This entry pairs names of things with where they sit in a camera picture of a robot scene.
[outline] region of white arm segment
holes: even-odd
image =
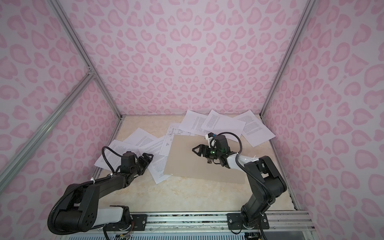
[[[230,168],[233,168],[233,169],[237,169],[237,170],[240,170],[240,171],[243,171],[241,170],[241,168],[239,168],[239,166],[236,164],[236,155],[237,153],[235,154],[232,154],[231,156],[227,157],[227,162],[228,162],[228,165]],[[240,155],[239,156],[239,163],[244,166],[244,164],[248,163],[248,162],[255,162],[259,160],[258,157],[247,157],[247,156],[243,156],[243,155]]]
[[[119,222],[121,220],[122,213],[122,207],[101,207],[97,209],[97,217],[93,227],[102,224]]]

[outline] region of diagonal metal beam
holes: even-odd
[[[260,116],[263,117],[266,110],[268,109],[269,104],[272,101],[272,97],[276,91],[277,85],[281,81],[281,78],[283,77],[283,73],[288,66],[289,60],[293,56],[295,52],[296,46],[299,44],[299,41],[301,39],[301,36],[303,35],[305,28],[307,27],[307,24],[311,18],[312,13],[314,12],[316,5],[319,1],[318,0],[308,0],[305,7],[303,14],[301,15],[301,18],[299,20],[299,23],[297,24],[297,27],[295,31],[293,32],[292,39],[288,45],[287,51],[285,52],[285,55],[283,57],[283,60],[279,66],[279,69],[277,70],[277,74],[275,76],[275,79],[273,80],[273,84],[271,89],[268,92],[268,95],[266,97],[265,103],[262,107]]]
[[[107,100],[108,104],[111,106],[113,109],[114,113],[116,116],[120,119],[121,118],[121,113],[120,110],[118,109],[115,101],[113,100],[111,94],[105,87],[103,81],[101,80],[101,77],[99,73],[97,72],[97,69],[93,65],[91,58],[89,57],[87,51],[85,50],[85,47],[81,43],[80,38],[78,37],[77,33],[75,32],[74,28],[72,27],[72,24],[65,13],[63,6],[59,2],[59,0],[46,0],[48,4],[51,6],[52,10],[54,11],[55,15],[57,16],[59,22],[63,26],[65,32],[67,33],[68,37],[72,41],[74,47],[77,49],[80,57],[84,61],[84,63],[88,66],[89,70],[94,71],[96,74],[96,83],[99,86],[102,94],[104,95],[105,99]]]
[[[95,80],[95,75],[90,71],[80,83],[72,90],[72,92],[61,102],[61,104],[55,109],[55,111],[48,117],[45,122],[36,130],[35,134],[24,145],[12,159],[5,170],[0,174],[0,194],[13,180],[19,171],[24,167],[32,154],[39,148],[39,146],[48,137],[50,132],[60,122],[62,117],[67,113],[68,109],[73,105],[77,98],[87,88],[88,84]]]

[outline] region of paper with diagram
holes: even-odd
[[[211,110],[208,117],[205,119],[202,129],[213,132],[214,134],[219,134],[221,132],[231,132],[240,137],[243,132],[245,122],[236,120],[234,118],[221,115],[214,110]],[[235,136],[226,134],[226,138],[238,142]]]
[[[183,118],[183,121],[179,125],[179,129],[200,136],[205,136],[210,132],[201,128],[206,118],[207,115],[188,110],[187,114]]]
[[[170,146],[172,145],[173,137],[175,135],[187,135],[187,136],[194,136],[195,135],[193,133],[180,130],[179,125],[180,125],[180,123],[175,123],[175,122],[172,122],[169,125],[167,133],[166,133],[165,138],[164,138],[163,145],[161,147],[161,151],[160,151],[161,155],[168,156]]]
[[[109,145],[109,147],[120,155],[123,155],[124,153],[131,151],[131,152],[134,152],[137,155],[137,157],[141,156],[139,147],[126,142],[113,140]],[[116,169],[118,166],[121,165],[121,157],[115,155],[108,149],[105,150],[105,157],[107,158],[108,162],[111,164],[113,169]],[[104,161],[104,158],[102,155],[97,159],[94,165],[96,167],[101,167],[103,169],[110,170],[107,163]]]
[[[244,121],[245,126],[243,129],[243,136],[245,139],[255,147],[275,137],[271,132],[253,113],[251,110],[240,114],[234,119]]]
[[[148,143],[156,139],[157,137],[153,136],[149,132],[146,132],[141,128],[137,128],[136,131],[134,131],[129,137],[124,140],[124,142],[141,147],[147,145]]]
[[[153,180],[156,184],[161,183],[170,177],[170,175],[164,174],[164,168],[168,160],[168,156],[160,155],[161,146],[163,145],[164,136],[158,138],[147,145],[139,148],[142,153],[153,154],[152,162],[148,166],[148,170],[151,173]]]

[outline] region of heart pattern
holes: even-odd
[[[50,209],[68,185],[91,178],[116,122],[100,89],[91,82],[0,195],[0,228],[7,229],[0,232],[1,239],[51,239],[46,228]]]
[[[123,114],[181,114],[259,113],[306,1],[61,3]]]
[[[0,9],[2,172],[88,70],[44,1],[4,1]]]
[[[320,239],[384,238],[383,9],[321,0],[264,118]]]

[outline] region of paper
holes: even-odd
[[[179,125],[179,129],[200,136],[205,136],[210,133],[210,131],[201,128],[206,118],[207,115],[188,110],[187,114],[183,118],[183,121]]]
[[[164,174],[164,168],[166,167],[168,156],[160,155],[160,150],[161,146],[163,145],[163,141],[164,136],[139,148],[139,151],[142,153],[153,154],[153,159],[148,166],[148,170],[151,173],[153,180],[155,180],[156,184],[159,184],[170,177],[170,175]]]
[[[218,114],[214,110],[211,110],[201,128],[213,132],[214,134],[219,134],[221,132],[231,132],[240,137],[244,126],[245,122]],[[238,142],[236,137],[233,135],[226,134],[225,137]]]
[[[206,144],[206,142],[206,139],[202,136],[176,135],[164,173],[181,177],[244,184],[246,174],[243,171],[228,169],[218,164],[209,164],[206,158],[199,157],[192,152],[192,148],[200,144]],[[238,143],[235,141],[228,140],[228,145],[233,151],[239,150]]]
[[[234,119],[245,122],[242,134],[252,147],[275,137],[275,135],[251,112],[251,110],[234,117]]]
[[[124,153],[131,151],[131,152],[134,152],[137,155],[137,157],[141,156],[139,147],[126,142],[113,140],[109,145],[109,147],[120,155],[123,155]],[[111,164],[113,169],[116,170],[116,168],[121,165],[121,157],[115,155],[108,149],[105,150],[105,157],[107,158],[108,162]],[[94,165],[96,167],[101,167],[103,169],[110,170],[107,163],[104,161],[104,158],[102,155],[99,157],[99,159],[97,159]]]
[[[179,125],[180,125],[180,123],[174,123],[174,122],[172,122],[169,125],[167,133],[166,133],[165,138],[164,138],[163,145],[161,147],[161,151],[160,151],[161,155],[168,156],[170,146],[172,144],[173,137],[175,135],[187,135],[187,136],[194,136],[195,135],[193,133],[180,130]]]
[[[134,131],[129,137],[127,137],[127,139],[124,140],[124,142],[141,147],[156,139],[157,137],[153,136],[152,134],[144,131],[141,128],[137,128],[136,131]]]

